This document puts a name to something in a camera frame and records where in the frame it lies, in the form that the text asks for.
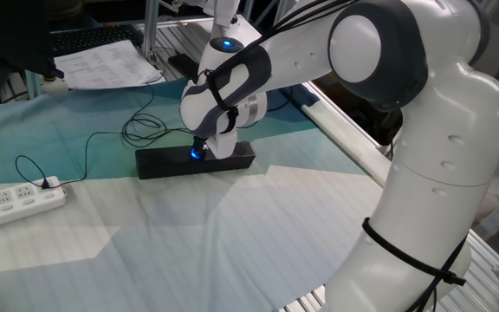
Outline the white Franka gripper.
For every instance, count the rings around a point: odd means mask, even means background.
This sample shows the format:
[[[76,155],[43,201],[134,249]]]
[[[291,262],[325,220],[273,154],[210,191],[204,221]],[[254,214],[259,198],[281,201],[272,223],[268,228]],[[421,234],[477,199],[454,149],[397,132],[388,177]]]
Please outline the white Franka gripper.
[[[216,159],[226,159],[234,152],[237,143],[237,131],[228,133],[218,133],[208,139],[208,146],[205,140],[195,136],[193,139],[192,152],[205,155],[208,147]]]

